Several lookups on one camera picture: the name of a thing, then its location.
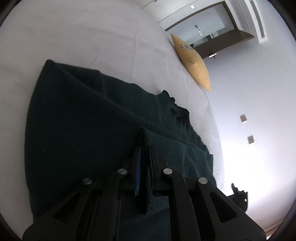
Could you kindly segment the dark green knitted sweater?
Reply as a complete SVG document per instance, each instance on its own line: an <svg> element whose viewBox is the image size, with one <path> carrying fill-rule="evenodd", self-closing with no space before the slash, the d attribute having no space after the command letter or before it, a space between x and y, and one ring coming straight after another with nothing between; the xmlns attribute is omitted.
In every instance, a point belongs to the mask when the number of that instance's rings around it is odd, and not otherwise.
<svg viewBox="0 0 296 241"><path fill-rule="evenodd" d="M46 61L29 105L25 173L33 224L23 240L107 240L119 169L129 182L120 240L170 240L169 204L153 197L145 148L185 177L213 177L189 112L97 70Z"/></svg>

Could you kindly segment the black object on floor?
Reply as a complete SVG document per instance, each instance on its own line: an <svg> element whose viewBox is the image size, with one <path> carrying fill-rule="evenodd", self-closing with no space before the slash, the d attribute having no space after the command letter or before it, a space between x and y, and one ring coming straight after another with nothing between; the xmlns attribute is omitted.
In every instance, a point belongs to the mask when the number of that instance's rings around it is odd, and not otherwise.
<svg viewBox="0 0 296 241"><path fill-rule="evenodd" d="M248 192L244 190L239 191L237 187L232 183L231 188L233 194L228 198L233 201L242 211L246 212L248 209Z"/></svg>

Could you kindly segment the yellow pillow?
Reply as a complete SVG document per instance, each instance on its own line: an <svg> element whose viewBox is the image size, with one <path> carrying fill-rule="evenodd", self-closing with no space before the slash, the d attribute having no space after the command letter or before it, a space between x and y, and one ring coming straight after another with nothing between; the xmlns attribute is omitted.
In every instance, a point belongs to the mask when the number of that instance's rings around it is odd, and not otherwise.
<svg viewBox="0 0 296 241"><path fill-rule="evenodd" d="M209 73L201 56L179 37L171 34L171 39L178 57L191 77L205 90L211 91Z"/></svg>

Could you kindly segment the white bed sheet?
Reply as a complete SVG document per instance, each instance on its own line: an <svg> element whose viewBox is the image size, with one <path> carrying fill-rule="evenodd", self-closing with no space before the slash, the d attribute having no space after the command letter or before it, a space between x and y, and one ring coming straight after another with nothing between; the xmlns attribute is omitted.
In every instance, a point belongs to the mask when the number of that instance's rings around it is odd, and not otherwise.
<svg viewBox="0 0 296 241"><path fill-rule="evenodd" d="M25 125L48 59L97 69L154 94L166 90L189 111L222 187L222 150L210 103L156 21L133 1L21 1L1 25L1 215L18 237L33 222Z"/></svg>

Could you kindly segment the white air vent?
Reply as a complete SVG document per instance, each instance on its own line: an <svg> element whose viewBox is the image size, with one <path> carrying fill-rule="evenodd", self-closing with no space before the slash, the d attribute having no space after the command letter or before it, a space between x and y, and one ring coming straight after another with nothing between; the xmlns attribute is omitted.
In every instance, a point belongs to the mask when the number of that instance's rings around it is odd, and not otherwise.
<svg viewBox="0 0 296 241"><path fill-rule="evenodd" d="M244 1L246 5L245 16L250 33L259 44L268 40L265 24L257 1Z"/></svg>

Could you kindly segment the upper wall switch plate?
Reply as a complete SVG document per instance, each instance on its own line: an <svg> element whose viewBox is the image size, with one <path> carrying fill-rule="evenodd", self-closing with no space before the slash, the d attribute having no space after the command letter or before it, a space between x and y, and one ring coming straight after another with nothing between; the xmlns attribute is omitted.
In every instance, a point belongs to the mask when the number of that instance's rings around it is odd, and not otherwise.
<svg viewBox="0 0 296 241"><path fill-rule="evenodd" d="M244 114L240 116L240 119L242 123L247 121L246 115Z"/></svg>

